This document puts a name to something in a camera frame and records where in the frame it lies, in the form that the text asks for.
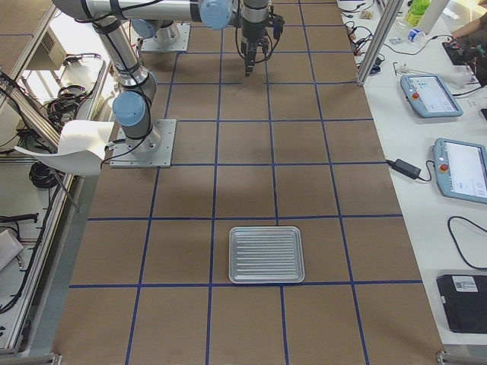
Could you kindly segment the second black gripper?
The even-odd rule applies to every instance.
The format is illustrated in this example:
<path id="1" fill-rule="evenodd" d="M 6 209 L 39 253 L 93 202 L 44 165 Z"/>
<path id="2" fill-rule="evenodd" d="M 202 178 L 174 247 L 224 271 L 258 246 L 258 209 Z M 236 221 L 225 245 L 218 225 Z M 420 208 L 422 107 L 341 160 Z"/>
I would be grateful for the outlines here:
<path id="1" fill-rule="evenodd" d="M 245 76 L 249 77 L 253 73 L 253 68 L 255 65 L 257 53 L 260 50 L 263 54 L 262 61 L 268 59 L 269 51 L 269 37 L 267 32 L 260 36 L 256 40 L 251 40 L 242 36 L 240 41 L 241 52 L 243 53 L 244 66 L 245 66 Z"/>

